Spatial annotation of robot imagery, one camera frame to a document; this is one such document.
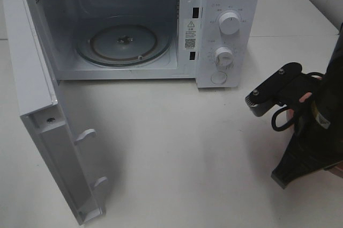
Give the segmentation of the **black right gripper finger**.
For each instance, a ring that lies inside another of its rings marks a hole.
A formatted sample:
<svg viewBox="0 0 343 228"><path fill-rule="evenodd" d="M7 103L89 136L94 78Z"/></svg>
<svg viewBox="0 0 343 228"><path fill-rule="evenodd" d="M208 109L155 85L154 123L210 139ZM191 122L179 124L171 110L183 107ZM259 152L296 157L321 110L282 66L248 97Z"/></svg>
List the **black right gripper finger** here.
<svg viewBox="0 0 343 228"><path fill-rule="evenodd" d="M299 63L287 63L253 89L246 96L245 103L254 116L263 116L274 105L283 106L285 103L281 102L278 93L285 89L301 72L302 66Z"/></svg>

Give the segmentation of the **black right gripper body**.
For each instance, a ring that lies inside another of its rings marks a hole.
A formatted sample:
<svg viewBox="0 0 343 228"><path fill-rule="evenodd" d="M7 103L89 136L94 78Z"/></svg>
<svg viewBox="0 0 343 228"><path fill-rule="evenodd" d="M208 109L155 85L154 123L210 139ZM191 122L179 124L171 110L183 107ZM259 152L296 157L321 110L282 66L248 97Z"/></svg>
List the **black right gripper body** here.
<svg viewBox="0 0 343 228"><path fill-rule="evenodd" d="M272 179L283 189L307 174L329 169L342 162L342 76L323 80L294 124L294 134L272 171Z"/></svg>

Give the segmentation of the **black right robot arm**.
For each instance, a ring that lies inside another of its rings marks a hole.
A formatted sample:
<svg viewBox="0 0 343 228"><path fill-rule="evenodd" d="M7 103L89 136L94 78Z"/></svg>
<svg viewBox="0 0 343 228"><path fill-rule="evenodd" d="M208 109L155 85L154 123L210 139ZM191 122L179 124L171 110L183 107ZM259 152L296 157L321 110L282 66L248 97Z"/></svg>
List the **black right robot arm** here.
<svg viewBox="0 0 343 228"><path fill-rule="evenodd" d="M301 109L286 107L293 135L272 179L283 189L292 181L342 163L342 35L340 34L319 88L307 92Z"/></svg>

